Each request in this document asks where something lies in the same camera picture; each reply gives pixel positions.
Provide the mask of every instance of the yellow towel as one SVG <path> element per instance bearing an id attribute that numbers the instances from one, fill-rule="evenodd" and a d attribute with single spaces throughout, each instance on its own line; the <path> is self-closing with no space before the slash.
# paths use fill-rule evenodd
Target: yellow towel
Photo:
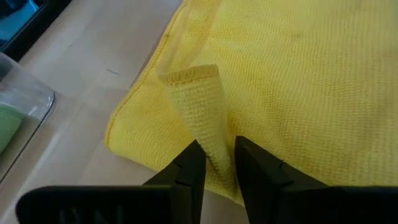
<path id="1" fill-rule="evenodd" d="M 161 170 L 197 139 L 207 189 L 239 203 L 236 135 L 329 185 L 398 185 L 395 6 L 185 0 L 106 145 Z"/>

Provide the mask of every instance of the plastic container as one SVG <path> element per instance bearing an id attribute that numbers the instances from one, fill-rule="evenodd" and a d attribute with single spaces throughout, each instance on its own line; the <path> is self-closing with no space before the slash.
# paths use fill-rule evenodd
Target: plastic container
<path id="1" fill-rule="evenodd" d="M 0 181 L 54 103 L 55 93 L 0 53 Z"/>

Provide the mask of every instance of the green object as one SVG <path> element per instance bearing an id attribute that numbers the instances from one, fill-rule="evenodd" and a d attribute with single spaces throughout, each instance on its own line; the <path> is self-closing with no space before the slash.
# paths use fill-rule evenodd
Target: green object
<path id="1" fill-rule="evenodd" d="M 17 132 L 23 117 L 15 108 L 0 104 L 0 153 Z"/>

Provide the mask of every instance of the folded cloth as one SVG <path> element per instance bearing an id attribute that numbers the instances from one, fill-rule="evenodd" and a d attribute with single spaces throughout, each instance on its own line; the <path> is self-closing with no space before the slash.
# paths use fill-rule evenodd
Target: folded cloth
<path id="1" fill-rule="evenodd" d="M 0 153 L 6 148 L 22 123 L 23 114 L 0 103 Z"/>
<path id="2" fill-rule="evenodd" d="M 206 188 L 241 203 L 242 135 L 328 185 L 398 185 L 389 0 L 185 0 L 113 113 L 106 145 L 163 169 L 194 139 Z"/>

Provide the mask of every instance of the table surface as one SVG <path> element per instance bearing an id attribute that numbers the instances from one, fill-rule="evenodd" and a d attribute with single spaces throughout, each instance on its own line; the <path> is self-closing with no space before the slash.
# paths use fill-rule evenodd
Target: table surface
<path id="1" fill-rule="evenodd" d="M 0 185 L 0 223 L 17 223 L 17 199 L 37 187 L 141 185 L 155 174 L 108 151 L 104 131 L 179 4 L 73 0 L 28 51 L 21 65 L 57 92 L 57 102 Z M 248 220 L 243 207 L 205 192 L 201 222 Z"/>

